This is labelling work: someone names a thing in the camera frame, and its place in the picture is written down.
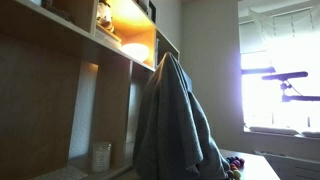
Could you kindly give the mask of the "white glass jar candle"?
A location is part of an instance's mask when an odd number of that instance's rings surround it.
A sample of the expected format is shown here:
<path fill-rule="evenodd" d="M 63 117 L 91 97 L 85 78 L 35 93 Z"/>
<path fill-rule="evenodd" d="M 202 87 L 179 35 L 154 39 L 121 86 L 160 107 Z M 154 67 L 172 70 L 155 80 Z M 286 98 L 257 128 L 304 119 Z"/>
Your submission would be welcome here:
<path fill-rule="evenodd" d="M 99 142 L 93 145 L 91 165 L 93 172 L 103 172 L 109 169 L 111 149 L 112 144 L 110 142 Z"/>

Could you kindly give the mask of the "glowing white bowl lamp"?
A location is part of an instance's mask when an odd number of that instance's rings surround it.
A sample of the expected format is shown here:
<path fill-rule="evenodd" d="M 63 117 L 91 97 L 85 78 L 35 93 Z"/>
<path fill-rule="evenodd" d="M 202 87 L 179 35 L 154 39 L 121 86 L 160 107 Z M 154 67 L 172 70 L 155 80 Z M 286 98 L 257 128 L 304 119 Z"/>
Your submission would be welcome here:
<path fill-rule="evenodd" d="M 125 44 L 120 50 L 139 62 L 144 62 L 149 57 L 148 47 L 140 43 Z"/>

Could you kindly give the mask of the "white keyboard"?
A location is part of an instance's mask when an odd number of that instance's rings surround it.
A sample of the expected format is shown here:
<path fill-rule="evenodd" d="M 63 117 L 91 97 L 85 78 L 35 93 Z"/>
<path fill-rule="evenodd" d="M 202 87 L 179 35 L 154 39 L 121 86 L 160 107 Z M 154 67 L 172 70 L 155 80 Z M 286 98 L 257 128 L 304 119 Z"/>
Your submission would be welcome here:
<path fill-rule="evenodd" d="M 31 178 L 30 180 L 82 180 L 88 174 L 73 166 L 66 166 L 55 171 Z"/>

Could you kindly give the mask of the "plush figure on shelf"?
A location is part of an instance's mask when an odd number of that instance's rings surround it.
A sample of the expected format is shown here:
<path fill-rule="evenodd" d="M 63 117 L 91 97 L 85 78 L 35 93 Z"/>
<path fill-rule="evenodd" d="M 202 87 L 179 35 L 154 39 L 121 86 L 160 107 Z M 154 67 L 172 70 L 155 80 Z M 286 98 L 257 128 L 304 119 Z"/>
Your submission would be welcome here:
<path fill-rule="evenodd" d="M 111 5 L 109 4 L 108 0 L 99 0 L 96 21 L 108 31 L 114 31 L 114 26 L 112 24 Z"/>

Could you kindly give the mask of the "grey blanket over chair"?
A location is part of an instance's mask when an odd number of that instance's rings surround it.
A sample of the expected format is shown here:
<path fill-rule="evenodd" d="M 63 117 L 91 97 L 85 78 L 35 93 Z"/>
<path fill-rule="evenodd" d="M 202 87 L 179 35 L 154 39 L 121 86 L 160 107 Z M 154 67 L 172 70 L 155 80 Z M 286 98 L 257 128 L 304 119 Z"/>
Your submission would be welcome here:
<path fill-rule="evenodd" d="M 133 167 L 141 180 L 228 180 L 206 115 L 169 52 L 142 95 Z"/>

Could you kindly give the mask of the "wooden shelf unit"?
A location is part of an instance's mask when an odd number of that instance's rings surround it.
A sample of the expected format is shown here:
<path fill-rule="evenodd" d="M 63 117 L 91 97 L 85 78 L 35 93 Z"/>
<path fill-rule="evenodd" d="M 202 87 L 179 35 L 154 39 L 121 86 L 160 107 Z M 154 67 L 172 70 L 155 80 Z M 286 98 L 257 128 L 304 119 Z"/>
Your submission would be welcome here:
<path fill-rule="evenodd" d="M 66 166 L 87 178 L 92 154 L 71 146 L 112 144 L 111 179 L 132 166 L 142 90 L 167 52 L 178 49 L 135 0 L 110 0 L 114 36 L 141 43 L 139 61 L 96 37 L 98 0 L 0 0 L 0 180 L 31 180 Z"/>

